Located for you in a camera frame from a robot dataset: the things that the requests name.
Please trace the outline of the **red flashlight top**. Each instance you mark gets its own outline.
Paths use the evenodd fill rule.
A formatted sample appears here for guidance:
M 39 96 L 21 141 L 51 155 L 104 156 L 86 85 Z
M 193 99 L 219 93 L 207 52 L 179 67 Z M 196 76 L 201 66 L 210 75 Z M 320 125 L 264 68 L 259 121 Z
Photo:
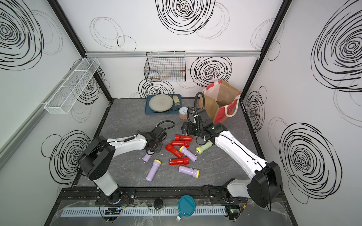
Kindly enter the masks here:
M 185 136 L 185 135 L 175 135 L 175 141 L 193 141 L 193 137 L 192 136 Z

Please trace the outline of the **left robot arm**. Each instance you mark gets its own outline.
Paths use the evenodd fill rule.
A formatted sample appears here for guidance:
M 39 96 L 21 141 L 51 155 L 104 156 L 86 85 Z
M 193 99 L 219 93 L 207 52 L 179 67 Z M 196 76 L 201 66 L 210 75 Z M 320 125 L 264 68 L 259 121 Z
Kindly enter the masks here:
M 166 130 L 160 126 L 150 132 L 137 132 L 122 138 L 97 136 L 80 154 L 77 163 L 85 176 L 95 183 L 104 195 L 119 195 L 119 186 L 108 170 L 113 158 L 137 150 L 158 153 L 166 136 Z

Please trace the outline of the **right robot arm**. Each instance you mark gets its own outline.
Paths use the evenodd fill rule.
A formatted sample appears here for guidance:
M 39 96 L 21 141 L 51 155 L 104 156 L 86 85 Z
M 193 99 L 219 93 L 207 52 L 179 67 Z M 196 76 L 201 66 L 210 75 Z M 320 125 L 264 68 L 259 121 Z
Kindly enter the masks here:
M 264 208 L 271 207 L 272 200 L 283 191 L 281 169 L 274 162 L 257 156 L 239 142 L 223 124 L 213 123 L 204 109 L 187 109 L 187 120 L 192 136 L 210 141 L 225 151 L 248 175 L 248 179 L 232 179 L 226 189 L 232 197 L 252 199 Z

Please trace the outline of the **red flashlight diagonal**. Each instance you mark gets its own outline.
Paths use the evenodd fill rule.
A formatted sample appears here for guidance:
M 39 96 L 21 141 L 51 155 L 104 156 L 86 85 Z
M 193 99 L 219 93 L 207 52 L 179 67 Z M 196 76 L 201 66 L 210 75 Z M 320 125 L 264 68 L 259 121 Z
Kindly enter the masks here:
M 171 152 L 173 155 L 175 155 L 177 158 L 183 158 L 183 153 L 181 153 L 179 150 L 174 148 L 171 144 L 166 145 L 166 150 Z

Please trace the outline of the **brown jute tote bag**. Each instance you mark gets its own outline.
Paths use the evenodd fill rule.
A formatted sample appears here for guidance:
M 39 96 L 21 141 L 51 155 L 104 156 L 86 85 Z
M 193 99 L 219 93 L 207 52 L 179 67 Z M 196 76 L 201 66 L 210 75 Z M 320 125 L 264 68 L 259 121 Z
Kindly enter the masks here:
M 230 85 L 227 81 L 216 81 L 203 89 L 199 108 L 206 110 L 213 123 L 222 123 L 233 117 L 239 106 L 241 91 Z

